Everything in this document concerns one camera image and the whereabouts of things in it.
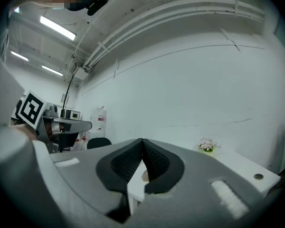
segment wall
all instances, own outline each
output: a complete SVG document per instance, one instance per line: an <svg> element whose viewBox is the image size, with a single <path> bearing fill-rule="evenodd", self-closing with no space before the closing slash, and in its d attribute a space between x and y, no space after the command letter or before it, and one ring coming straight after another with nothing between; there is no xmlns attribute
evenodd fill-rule
<svg viewBox="0 0 285 228"><path fill-rule="evenodd" d="M210 137L279 172L285 167L285 62L257 35L261 28L221 15L152 28L97 65L75 108L90 120L92 109L105 106L112 143L150 138L192 149Z"/></svg>
<svg viewBox="0 0 285 228"><path fill-rule="evenodd" d="M25 95L31 90L48 103L57 105L59 112L61 111L63 106L61 98L67 92L67 83L47 72L42 72L31 66L25 66L18 59L8 57L6 65L15 79L25 89ZM73 109L76 95L77 87L72 86L67 109Z"/></svg>

